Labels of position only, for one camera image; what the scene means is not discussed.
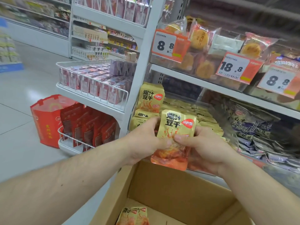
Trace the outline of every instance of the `orange price tag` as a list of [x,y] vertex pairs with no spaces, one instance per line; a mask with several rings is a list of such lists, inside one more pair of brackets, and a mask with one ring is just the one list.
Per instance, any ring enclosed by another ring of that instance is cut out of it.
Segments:
[[253,60],[242,55],[227,52],[216,75],[250,84],[263,63],[260,60]]
[[190,41],[186,36],[157,29],[153,40],[152,53],[181,63],[189,46]]
[[257,87],[294,99],[300,91],[300,72],[272,64]]

